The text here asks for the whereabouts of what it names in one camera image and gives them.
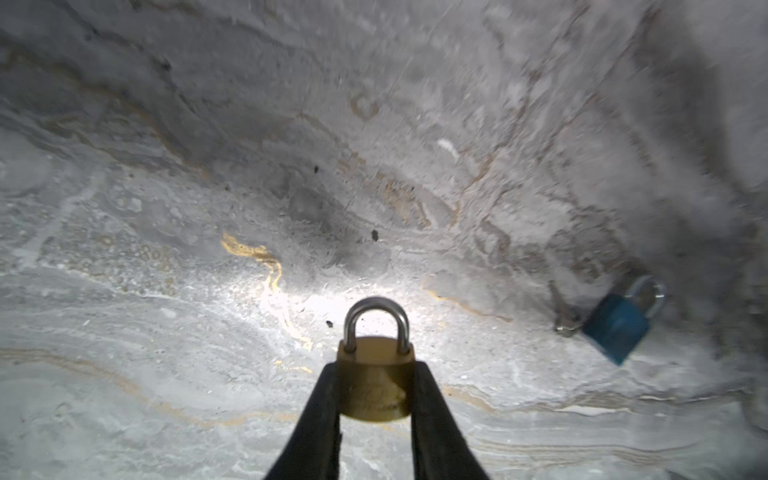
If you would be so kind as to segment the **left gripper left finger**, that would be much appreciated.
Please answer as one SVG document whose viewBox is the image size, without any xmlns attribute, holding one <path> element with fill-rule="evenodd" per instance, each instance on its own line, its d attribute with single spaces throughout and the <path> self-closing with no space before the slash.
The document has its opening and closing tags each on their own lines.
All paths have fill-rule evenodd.
<svg viewBox="0 0 768 480">
<path fill-rule="evenodd" d="M 338 370 L 333 362 L 323 368 L 288 443 L 265 479 L 339 478 L 339 399 Z"/>
</svg>

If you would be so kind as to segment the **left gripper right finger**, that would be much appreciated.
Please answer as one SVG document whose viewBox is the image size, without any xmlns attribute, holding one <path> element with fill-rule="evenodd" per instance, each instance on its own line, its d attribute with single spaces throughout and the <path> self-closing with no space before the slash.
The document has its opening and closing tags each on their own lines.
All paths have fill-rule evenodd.
<svg viewBox="0 0 768 480">
<path fill-rule="evenodd" d="M 414 478 L 488 480 L 425 362 L 414 364 L 411 398 Z"/>
</svg>

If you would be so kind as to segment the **brass padlock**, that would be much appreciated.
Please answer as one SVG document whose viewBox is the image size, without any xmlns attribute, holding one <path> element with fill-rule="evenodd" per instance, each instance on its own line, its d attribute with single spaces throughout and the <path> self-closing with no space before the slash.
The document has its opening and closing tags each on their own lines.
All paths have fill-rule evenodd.
<svg viewBox="0 0 768 480">
<path fill-rule="evenodd" d="M 358 320 L 383 311 L 396 323 L 397 336 L 356 334 Z M 340 413 L 359 421 L 391 422 L 411 413 L 415 350 L 405 310 L 384 297 L 368 297 L 347 312 L 337 351 Z"/>
</svg>

